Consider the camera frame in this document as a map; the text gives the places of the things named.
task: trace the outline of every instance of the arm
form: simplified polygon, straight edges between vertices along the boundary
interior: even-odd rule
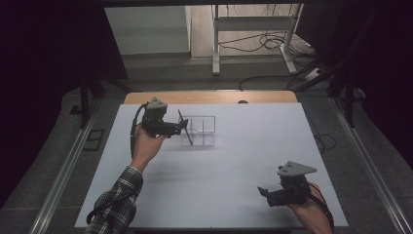
[[[319,187],[316,184],[310,186],[312,194],[323,201]],[[307,198],[303,205],[288,205],[300,220],[301,224],[314,234],[331,234],[330,223],[321,207],[313,200]]]
[[[148,163],[156,156],[166,136],[152,138],[144,130],[137,127],[136,142],[131,165],[127,166],[113,187],[100,195],[94,203],[97,208],[108,202],[127,196],[120,202],[114,203],[99,211],[86,233],[124,233],[136,213],[135,201],[143,185],[142,173]]]

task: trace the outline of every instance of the wall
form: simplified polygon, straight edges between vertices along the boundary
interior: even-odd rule
[[[107,8],[121,55],[189,52],[185,7]]]

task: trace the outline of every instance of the wooden table edge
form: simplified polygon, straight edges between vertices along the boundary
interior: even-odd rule
[[[127,94],[124,104],[143,104],[156,97],[167,104],[289,103],[297,102],[292,91],[167,91]]]

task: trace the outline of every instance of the metal frame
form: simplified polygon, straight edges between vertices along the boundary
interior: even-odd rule
[[[352,128],[346,121],[346,117],[343,115],[344,110],[340,104],[340,100],[337,97],[331,97],[330,100],[335,109],[337,117],[340,120],[341,125],[343,126],[344,131],[349,137],[349,140],[357,153],[358,159],[363,165],[368,177],[371,180],[371,183],[373,184],[377,194],[382,200],[383,205],[394,224],[394,227],[397,229],[397,233],[413,233],[406,215],[403,212],[403,209],[398,204],[398,201],[393,192],[390,190],[389,186],[385,183],[382,176],[380,175],[380,172],[375,166],[372,157],[359,138],[356,129]]]
[[[219,75],[219,44],[218,35],[220,31],[261,31],[261,30],[285,30],[285,43],[281,45],[282,57],[290,74],[296,74],[294,62],[289,53],[289,45],[292,34],[294,34],[298,15],[302,4],[298,4],[292,16],[281,17],[220,17],[218,15],[219,5],[215,5],[215,17],[213,19],[213,54],[212,74]]]
[[[49,191],[49,194],[42,205],[42,208],[39,211],[39,214],[37,215],[36,219],[34,219],[33,225],[29,231],[30,234],[46,233],[46,230],[49,227],[49,223],[52,220],[52,217],[55,213],[60,198],[63,195],[63,191],[66,187],[66,184],[70,179],[70,176],[73,172],[73,169],[75,168],[79,155],[82,152],[82,148],[85,144],[85,141],[88,138],[92,125],[94,124],[94,119],[100,107],[100,102],[100,99],[95,99],[92,103],[91,118],[86,124],[86,128],[82,129],[79,132],[75,142],[73,143],[73,146],[70,149],[70,152],[68,153],[67,158],[63,163],[63,166],[58,172],[55,182],[53,183],[52,188]]]

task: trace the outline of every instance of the black wall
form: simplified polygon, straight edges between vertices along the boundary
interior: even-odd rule
[[[1,199],[36,158],[80,77],[127,79],[104,9],[99,6],[0,3]],[[57,152],[65,157],[67,152]]]
[[[357,80],[364,110],[413,168],[413,8],[386,3],[364,41]]]

